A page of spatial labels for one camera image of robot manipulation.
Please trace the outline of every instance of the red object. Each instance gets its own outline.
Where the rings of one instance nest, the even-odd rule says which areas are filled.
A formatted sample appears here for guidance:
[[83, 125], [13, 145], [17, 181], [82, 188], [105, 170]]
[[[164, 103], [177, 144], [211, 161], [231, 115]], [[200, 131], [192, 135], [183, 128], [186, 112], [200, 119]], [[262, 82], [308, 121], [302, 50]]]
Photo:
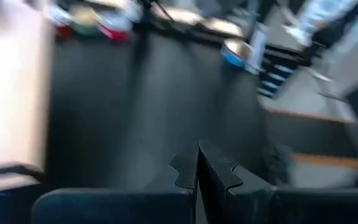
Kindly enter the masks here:
[[106, 34], [111, 40], [130, 40], [130, 35], [128, 31], [115, 31], [108, 29], [106, 26], [100, 24], [101, 31]]
[[69, 37], [72, 33], [70, 26], [56, 26], [56, 30], [62, 37]]

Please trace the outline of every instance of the black tabletop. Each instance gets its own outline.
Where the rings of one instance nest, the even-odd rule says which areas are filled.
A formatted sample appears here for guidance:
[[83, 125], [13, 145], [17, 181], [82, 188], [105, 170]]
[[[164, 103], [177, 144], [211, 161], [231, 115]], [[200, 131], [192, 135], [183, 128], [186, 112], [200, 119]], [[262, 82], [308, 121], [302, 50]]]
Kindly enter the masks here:
[[157, 34], [73, 38], [56, 44], [52, 67], [49, 181], [137, 189], [197, 139], [265, 177], [258, 78], [219, 49]]

